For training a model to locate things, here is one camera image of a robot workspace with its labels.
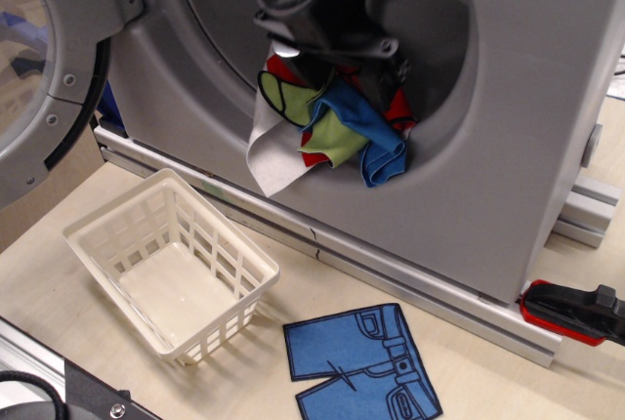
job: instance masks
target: clothing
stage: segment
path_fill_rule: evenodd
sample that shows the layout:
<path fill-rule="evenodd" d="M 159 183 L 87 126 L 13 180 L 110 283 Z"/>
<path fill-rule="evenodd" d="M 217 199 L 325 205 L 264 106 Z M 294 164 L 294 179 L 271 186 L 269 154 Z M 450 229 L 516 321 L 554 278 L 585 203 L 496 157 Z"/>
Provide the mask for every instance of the clothing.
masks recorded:
<path fill-rule="evenodd" d="M 296 396 L 305 420 L 417 420 L 442 414 L 399 305 L 286 324 L 291 379 L 327 381 Z"/>

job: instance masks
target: screw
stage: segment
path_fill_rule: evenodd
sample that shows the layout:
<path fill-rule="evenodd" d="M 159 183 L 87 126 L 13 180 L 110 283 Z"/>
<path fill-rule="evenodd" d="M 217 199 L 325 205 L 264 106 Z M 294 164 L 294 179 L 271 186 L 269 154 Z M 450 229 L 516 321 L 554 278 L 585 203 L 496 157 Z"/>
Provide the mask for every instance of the screw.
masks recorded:
<path fill-rule="evenodd" d="M 126 407 L 123 403 L 117 403 L 113 407 L 110 408 L 110 416 L 111 418 L 121 418 L 126 413 Z"/>
<path fill-rule="evenodd" d="M 65 84 L 65 86 L 73 86 L 76 84 L 76 77 L 71 73 L 68 73 L 62 78 L 62 82 Z"/>
<path fill-rule="evenodd" d="M 391 50 L 391 41 L 388 39 L 385 39 L 384 41 L 382 41 L 382 43 L 380 44 L 380 47 L 382 48 L 382 50 L 384 52 L 389 52 Z"/>

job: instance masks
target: black cable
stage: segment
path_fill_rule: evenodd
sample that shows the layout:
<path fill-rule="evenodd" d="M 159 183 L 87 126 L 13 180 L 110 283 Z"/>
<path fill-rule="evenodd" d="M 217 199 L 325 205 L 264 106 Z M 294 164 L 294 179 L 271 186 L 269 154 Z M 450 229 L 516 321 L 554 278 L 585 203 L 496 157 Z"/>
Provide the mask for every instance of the black cable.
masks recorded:
<path fill-rule="evenodd" d="M 3 381 L 17 381 L 20 383 L 27 383 L 38 387 L 43 390 L 55 407 L 55 420 L 66 420 L 66 408 L 61 396 L 50 383 L 41 379 L 38 376 L 30 373 L 24 373 L 23 371 L 0 371 L 0 383 Z"/>

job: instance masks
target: laundry basket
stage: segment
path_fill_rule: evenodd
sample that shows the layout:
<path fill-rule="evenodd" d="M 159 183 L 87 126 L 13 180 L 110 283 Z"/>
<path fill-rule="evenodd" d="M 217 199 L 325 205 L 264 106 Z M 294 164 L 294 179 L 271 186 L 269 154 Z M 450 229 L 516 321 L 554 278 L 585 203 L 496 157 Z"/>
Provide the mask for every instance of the laundry basket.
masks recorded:
<path fill-rule="evenodd" d="M 247 324 L 278 265 L 171 170 L 64 231 L 163 358 L 197 363 Z"/>

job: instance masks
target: wooden table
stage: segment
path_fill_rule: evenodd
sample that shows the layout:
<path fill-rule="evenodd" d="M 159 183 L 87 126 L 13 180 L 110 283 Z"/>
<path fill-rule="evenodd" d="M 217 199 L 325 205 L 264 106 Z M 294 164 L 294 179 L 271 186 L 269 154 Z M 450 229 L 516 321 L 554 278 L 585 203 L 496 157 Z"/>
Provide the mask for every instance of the wooden table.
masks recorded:
<path fill-rule="evenodd" d="M 608 101 L 588 176 L 625 186 L 625 104 Z M 298 419 L 282 324 L 398 302 L 253 231 L 281 279 L 250 325 L 198 365 L 156 357 L 63 240 L 65 226 L 141 179 L 107 163 L 0 255 L 0 315 L 166 420 Z M 599 250 L 552 235 L 531 278 L 625 298 L 623 205 Z M 625 418 L 625 347 L 564 340 L 550 369 L 400 302 L 445 419 Z"/>

